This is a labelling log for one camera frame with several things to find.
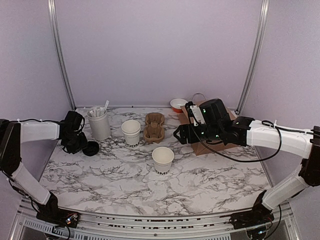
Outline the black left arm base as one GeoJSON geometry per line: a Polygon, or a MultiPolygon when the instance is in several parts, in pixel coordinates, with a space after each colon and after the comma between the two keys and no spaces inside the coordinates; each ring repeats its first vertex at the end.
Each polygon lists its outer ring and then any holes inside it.
{"type": "Polygon", "coordinates": [[[76,228],[79,223],[80,213],[58,207],[58,198],[51,192],[45,205],[38,204],[36,218],[59,226],[76,228]]]}

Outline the single white paper cup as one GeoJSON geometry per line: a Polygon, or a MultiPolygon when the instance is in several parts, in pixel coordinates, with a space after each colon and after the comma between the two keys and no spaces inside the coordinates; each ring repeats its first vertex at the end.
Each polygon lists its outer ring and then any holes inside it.
{"type": "Polygon", "coordinates": [[[168,147],[161,146],[154,149],[152,159],[155,172],[160,175],[168,174],[174,158],[174,152],[168,147]]]}

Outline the white paper cups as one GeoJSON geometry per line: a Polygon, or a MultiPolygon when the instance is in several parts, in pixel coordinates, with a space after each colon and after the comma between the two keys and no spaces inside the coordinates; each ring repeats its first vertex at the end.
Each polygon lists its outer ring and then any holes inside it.
{"type": "Polygon", "coordinates": [[[141,124],[137,120],[127,120],[121,125],[125,142],[131,149],[138,147],[140,142],[141,124]]]}

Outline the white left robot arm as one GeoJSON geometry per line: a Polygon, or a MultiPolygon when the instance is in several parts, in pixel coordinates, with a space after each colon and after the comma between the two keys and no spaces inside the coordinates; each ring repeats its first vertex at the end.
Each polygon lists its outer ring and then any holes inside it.
{"type": "Polygon", "coordinates": [[[55,204],[48,203],[53,198],[52,194],[27,170],[21,148],[31,143],[60,141],[65,152],[76,154],[88,146],[83,133],[84,126],[85,118],[76,111],[69,111],[61,121],[0,121],[0,171],[37,204],[46,205],[43,213],[53,223],[63,219],[63,211],[55,204]]]}

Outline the black plastic cup lid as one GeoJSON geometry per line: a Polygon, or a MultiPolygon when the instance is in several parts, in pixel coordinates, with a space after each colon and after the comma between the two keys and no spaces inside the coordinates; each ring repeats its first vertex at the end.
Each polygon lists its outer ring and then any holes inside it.
{"type": "Polygon", "coordinates": [[[87,146],[82,149],[82,152],[88,156],[88,157],[92,157],[94,155],[96,155],[100,150],[100,146],[96,141],[88,141],[87,142],[87,146]]]}

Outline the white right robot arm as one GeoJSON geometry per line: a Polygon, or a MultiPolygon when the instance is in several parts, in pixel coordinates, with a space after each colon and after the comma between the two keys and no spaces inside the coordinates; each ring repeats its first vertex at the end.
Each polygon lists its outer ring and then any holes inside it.
{"type": "Polygon", "coordinates": [[[223,101],[207,100],[200,105],[185,104],[188,123],[180,125],[173,133],[183,145],[203,143],[234,144],[275,149],[302,158],[301,165],[280,183],[262,192],[248,212],[247,219],[258,224],[268,212],[283,201],[308,187],[320,184],[320,128],[298,129],[279,126],[268,120],[239,116],[231,119],[223,101]]]}

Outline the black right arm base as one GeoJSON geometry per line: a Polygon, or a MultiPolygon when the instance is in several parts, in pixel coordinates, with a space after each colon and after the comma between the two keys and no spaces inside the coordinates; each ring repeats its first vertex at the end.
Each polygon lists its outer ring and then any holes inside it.
{"type": "Polygon", "coordinates": [[[229,223],[233,225],[235,230],[272,222],[275,219],[272,210],[263,206],[262,198],[262,196],[258,196],[251,210],[230,215],[229,223]]]}

